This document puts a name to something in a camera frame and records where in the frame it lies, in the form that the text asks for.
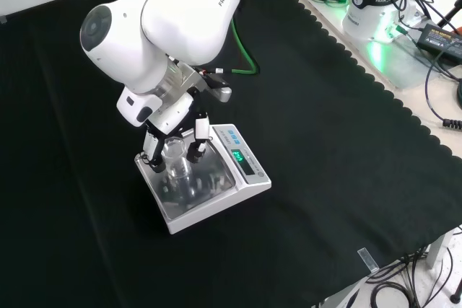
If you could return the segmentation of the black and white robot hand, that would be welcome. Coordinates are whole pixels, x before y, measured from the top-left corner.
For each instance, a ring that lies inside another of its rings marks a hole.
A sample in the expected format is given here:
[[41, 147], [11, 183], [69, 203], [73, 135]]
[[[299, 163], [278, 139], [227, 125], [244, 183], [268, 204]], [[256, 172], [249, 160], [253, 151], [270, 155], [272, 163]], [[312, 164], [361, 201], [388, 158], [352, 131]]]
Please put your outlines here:
[[209, 139], [209, 115], [203, 108], [201, 93], [191, 87], [173, 105], [164, 111], [157, 111], [148, 117], [141, 158], [154, 172], [165, 170], [165, 162], [161, 152], [167, 139], [180, 136], [183, 131], [193, 129], [194, 142], [187, 151], [186, 159], [197, 163], [206, 151], [206, 141]]

